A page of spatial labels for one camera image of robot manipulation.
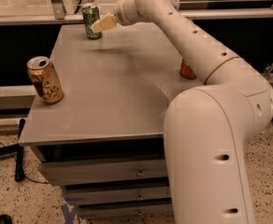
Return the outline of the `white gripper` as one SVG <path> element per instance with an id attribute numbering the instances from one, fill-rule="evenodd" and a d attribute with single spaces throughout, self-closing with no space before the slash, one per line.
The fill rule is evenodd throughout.
<path id="1" fill-rule="evenodd" d="M 92 31 L 99 33 L 115 28 L 117 23 L 131 25 L 143 21 L 143 17 L 137 11 L 135 0 L 119 0 L 114 7 L 114 15 L 108 13 L 96 21 L 91 26 Z"/>

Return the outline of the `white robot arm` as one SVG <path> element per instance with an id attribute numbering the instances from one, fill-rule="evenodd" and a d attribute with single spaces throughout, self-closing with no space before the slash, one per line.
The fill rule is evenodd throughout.
<path id="1" fill-rule="evenodd" d="M 165 161 L 176 224 L 255 224 L 244 143 L 273 118 L 273 88 L 251 65 L 179 12 L 179 0 L 119 0 L 92 29 L 156 24 L 201 86 L 165 113 Z"/>

